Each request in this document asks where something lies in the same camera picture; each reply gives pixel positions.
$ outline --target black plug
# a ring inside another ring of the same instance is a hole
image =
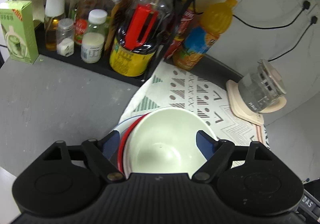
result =
[[[310,22],[310,24],[316,24],[317,21],[318,21],[317,16],[312,16],[312,17],[311,17],[311,22]]]
[[[302,9],[303,10],[308,10],[310,8],[310,2],[309,1],[304,1],[302,3]]]

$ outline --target red bottle handle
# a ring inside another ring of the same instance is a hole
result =
[[[150,14],[152,15],[152,17],[150,19],[148,27],[141,41],[138,41],[138,37],[141,34],[141,30]],[[153,24],[156,22],[157,16],[158,11],[151,9],[150,6],[143,6],[138,4],[134,11],[131,22],[129,24],[129,28],[124,38],[124,47],[129,50],[133,50],[134,48],[143,45],[147,40],[147,37],[153,27]]]

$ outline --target red bowl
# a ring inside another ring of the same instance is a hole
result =
[[[124,150],[124,146],[125,143],[127,142],[127,139],[130,135],[130,133],[132,132],[132,130],[136,127],[136,125],[143,119],[143,117],[145,117],[147,114],[139,117],[137,120],[135,120],[126,130],[126,132],[124,133],[124,135],[121,138],[120,144],[119,144],[119,149],[118,149],[118,156],[117,156],[117,164],[118,164],[118,170],[121,171],[122,173],[123,171],[123,150]]]

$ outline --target green triangle pattern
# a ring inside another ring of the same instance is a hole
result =
[[[163,82],[163,81],[162,81],[162,79],[154,76],[154,77],[153,77],[153,80],[152,80],[152,83],[158,83],[158,82]]]
[[[145,96],[133,112],[139,112],[139,111],[154,109],[158,107],[160,106],[158,106],[155,102],[153,102],[151,99]]]

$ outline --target table surface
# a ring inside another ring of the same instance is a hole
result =
[[[241,78],[208,57],[192,73],[223,88]],[[0,166],[18,176],[57,140],[103,138],[137,90],[43,55],[33,65],[8,59],[0,69]]]

